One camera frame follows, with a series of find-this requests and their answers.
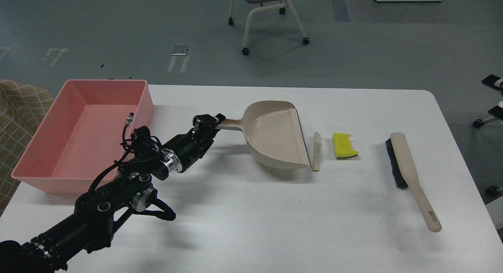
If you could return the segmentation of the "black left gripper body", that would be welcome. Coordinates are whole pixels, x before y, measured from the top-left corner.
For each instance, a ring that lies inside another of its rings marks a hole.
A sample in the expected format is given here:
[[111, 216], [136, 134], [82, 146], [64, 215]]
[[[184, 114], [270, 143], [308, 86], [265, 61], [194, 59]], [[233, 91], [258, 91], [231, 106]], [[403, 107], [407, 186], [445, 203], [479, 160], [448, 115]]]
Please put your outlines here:
[[163, 148], [178, 158], [178, 173], [183, 173], [201, 159], [214, 143], [215, 130], [191, 128], [185, 134], [178, 134], [163, 144]]

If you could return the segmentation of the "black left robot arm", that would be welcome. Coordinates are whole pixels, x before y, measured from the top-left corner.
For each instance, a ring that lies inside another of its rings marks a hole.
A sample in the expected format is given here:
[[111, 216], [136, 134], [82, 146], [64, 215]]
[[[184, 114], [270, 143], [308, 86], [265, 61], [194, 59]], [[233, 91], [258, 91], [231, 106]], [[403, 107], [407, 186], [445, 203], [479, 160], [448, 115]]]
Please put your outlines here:
[[203, 158], [224, 120], [223, 114], [197, 115], [187, 133], [165, 144], [147, 126], [135, 128], [129, 139], [123, 132], [124, 155], [77, 198], [73, 214], [24, 244], [1, 243], [1, 272], [66, 271], [77, 253], [110, 247], [115, 233], [134, 214], [175, 220], [175, 211], [158, 198], [152, 180], [165, 180], [171, 172], [183, 173]]

